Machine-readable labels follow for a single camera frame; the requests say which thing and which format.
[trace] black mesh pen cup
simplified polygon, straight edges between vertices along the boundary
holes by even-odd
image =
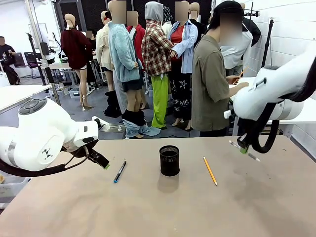
[[[160,171],[165,176],[175,176],[180,172],[179,149],[175,146],[164,146],[159,150]]]

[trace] red plaid shirt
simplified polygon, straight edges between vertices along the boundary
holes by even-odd
[[[155,77],[171,71],[171,48],[173,44],[164,35],[160,21],[147,20],[142,55],[148,75]]]

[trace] olive shirt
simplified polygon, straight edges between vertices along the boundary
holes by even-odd
[[[228,127],[224,111],[229,108],[229,85],[224,59],[217,41],[203,36],[193,58],[192,128],[201,131]]]

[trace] gray floor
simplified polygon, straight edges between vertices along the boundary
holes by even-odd
[[[21,79],[22,84],[39,84],[41,85],[40,79]],[[93,106],[92,109],[87,110],[85,112],[82,111],[82,108],[79,104],[79,98],[72,99],[69,95],[60,98],[62,107],[70,114],[71,118],[75,121],[85,121],[91,120],[93,116],[97,116],[107,122],[110,123],[119,123],[121,121],[121,117],[118,118],[110,118],[104,116],[104,110],[107,107],[107,97],[104,93],[107,91],[107,87],[100,88],[95,90],[88,96],[88,102]],[[46,95],[45,92],[39,93],[34,96],[34,98],[44,98]],[[150,109],[144,110],[145,119],[148,123],[153,119],[153,99],[147,96]],[[15,108],[6,111],[5,113],[0,114],[0,126],[14,126],[17,127],[19,124],[17,111],[21,105],[16,106]],[[172,127],[171,124],[175,121],[175,118],[170,115],[166,117],[167,129],[162,130],[161,133],[155,138],[175,138],[175,137],[198,137],[199,132],[192,130],[191,132],[187,132],[181,130],[176,127]],[[99,132],[100,140],[112,140],[112,139],[124,139],[123,133],[114,133],[114,132]],[[291,140],[309,157],[314,159],[295,139],[291,138]]]

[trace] fuzzy blue jacket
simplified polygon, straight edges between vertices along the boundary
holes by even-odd
[[[135,68],[135,63],[138,62],[140,69],[143,68],[142,63],[135,57],[134,43],[125,25],[110,21],[108,26],[110,55],[118,80],[127,82],[139,79],[139,70]]]

